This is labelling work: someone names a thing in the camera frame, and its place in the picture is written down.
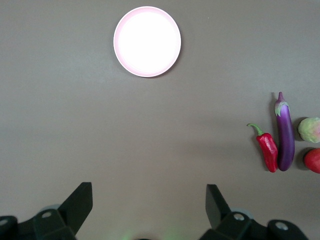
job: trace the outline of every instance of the eggplant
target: eggplant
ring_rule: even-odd
[[[278,167],[286,171],[291,166],[295,156],[295,132],[290,117],[290,109],[282,92],[279,92],[274,111],[279,134]]]

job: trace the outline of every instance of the tomato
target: tomato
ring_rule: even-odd
[[[311,171],[320,174],[320,148],[310,150],[303,158],[304,165]]]

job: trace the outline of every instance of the round green and pink vegetable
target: round green and pink vegetable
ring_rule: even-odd
[[[291,166],[295,156],[295,132],[290,117],[289,105],[285,101],[282,92],[279,92],[274,110],[279,134],[278,167],[281,171],[286,171]]]
[[[308,117],[302,120],[298,125],[298,133],[301,138],[307,142],[320,142],[320,118]]]
[[[303,162],[308,169],[320,174],[320,148],[314,148],[308,151],[303,158]]]

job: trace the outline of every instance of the green pepper stem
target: green pepper stem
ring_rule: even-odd
[[[258,127],[258,125],[256,125],[256,124],[249,123],[249,124],[247,124],[247,126],[248,126],[248,127],[254,127],[254,128],[257,130],[259,136],[261,136],[262,134],[265,133],[265,132],[262,131],[261,128]]]

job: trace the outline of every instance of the plate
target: plate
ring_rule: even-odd
[[[126,70],[150,78],[163,74],[176,62],[181,35],[168,13],[157,7],[141,6],[129,11],[119,21],[113,47]]]

